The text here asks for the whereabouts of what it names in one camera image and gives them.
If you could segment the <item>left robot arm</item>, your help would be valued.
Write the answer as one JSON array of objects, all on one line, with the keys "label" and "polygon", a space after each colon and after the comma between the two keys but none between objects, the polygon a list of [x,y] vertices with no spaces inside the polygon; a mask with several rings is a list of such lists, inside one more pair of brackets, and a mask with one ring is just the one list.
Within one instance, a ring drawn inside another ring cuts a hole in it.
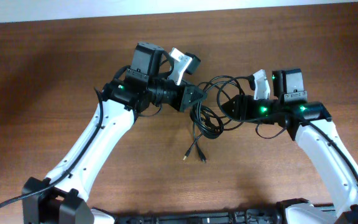
[{"label": "left robot arm", "polygon": [[132,63],[120,68],[97,91],[93,118],[68,154],[44,178],[29,178],[22,191],[24,223],[114,223],[101,209],[89,208],[93,183],[120,138],[149,105],[167,104],[179,112],[206,98],[183,79],[201,60],[178,49],[170,52],[139,42]]}]

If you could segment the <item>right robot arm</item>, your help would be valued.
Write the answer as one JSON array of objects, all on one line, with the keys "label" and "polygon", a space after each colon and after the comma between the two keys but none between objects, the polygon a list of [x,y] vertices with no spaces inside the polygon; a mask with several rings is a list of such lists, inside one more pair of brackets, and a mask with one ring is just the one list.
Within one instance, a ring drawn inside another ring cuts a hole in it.
[{"label": "right robot arm", "polygon": [[253,95],[239,93],[219,109],[240,123],[278,124],[305,152],[323,180],[333,203],[333,215],[308,200],[278,203],[283,223],[358,223],[358,165],[321,102],[309,102],[299,68],[275,70],[272,84],[264,70],[246,78]]}]

